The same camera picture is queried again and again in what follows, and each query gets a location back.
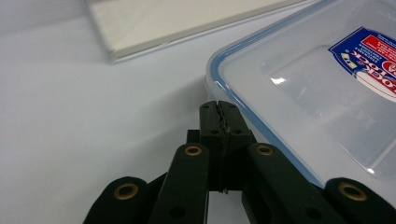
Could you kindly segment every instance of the white table surface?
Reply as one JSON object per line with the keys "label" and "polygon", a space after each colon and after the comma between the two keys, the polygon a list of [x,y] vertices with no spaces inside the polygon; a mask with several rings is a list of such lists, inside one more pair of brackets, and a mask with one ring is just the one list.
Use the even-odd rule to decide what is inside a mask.
{"label": "white table surface", "polygon": [[[166,172],[209,57],[294,10],[111,63],[84,1],[2,0],[0,223],[82,223],[111,181]],[[248,223],[240,193],[211,193],[208,223]]]}

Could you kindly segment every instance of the metal screw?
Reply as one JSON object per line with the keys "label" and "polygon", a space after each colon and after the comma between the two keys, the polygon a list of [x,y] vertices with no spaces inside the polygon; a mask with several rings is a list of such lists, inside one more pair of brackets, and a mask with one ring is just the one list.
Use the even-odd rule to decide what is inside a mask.
{"label": "metal screw", "polygon": [[272,156],[274,154],[274,150],[271,149],[270,147],[265,147],[265,146],[258,146],[257,151],[259,154],[263,156]]}
{"label": "metal screw", "polygon": [[367,199],[367,195],[363,190],[346,182],[341,182],[338,186],[338,190],[353,201],[363,202]]}
{"label": "metal screw", "polygon": [[202,153],[202,150],[200,147],[186,147],[186,149],[184,149],[184,153],[189,156],[198,156]]}
{"label": "metal screw", "polygon": [[118,200],[124,201],[132,199],[138,191],[139,187],[136,184],[126,183],[118,186],[116,190],[114,190],[114,197]]}

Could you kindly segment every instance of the cardboard sheet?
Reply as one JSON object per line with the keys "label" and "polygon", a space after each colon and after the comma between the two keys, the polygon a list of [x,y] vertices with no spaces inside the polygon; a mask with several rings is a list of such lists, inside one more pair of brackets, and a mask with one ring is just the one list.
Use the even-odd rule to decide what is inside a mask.
{"label": "cardboard sheet", "polygon": [[88,0],[113,60],[303,0]]}

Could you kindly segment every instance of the plastic food container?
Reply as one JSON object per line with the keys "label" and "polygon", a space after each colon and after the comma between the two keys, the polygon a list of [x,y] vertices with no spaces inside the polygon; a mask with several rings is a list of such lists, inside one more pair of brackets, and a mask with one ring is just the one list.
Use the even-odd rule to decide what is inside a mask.
{"label": "plastic food container", "polygon": [[396,2],[321,1],[219,50],[213,99],[312,183],[356,179],[396,206]]}

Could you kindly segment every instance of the container label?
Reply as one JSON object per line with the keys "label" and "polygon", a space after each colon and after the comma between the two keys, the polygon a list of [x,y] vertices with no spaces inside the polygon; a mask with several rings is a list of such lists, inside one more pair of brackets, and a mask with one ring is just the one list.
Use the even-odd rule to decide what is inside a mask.
{"label": "container label", "polygon": [[329,51],[361,84],[396,103],[394,39],[361,27]]}

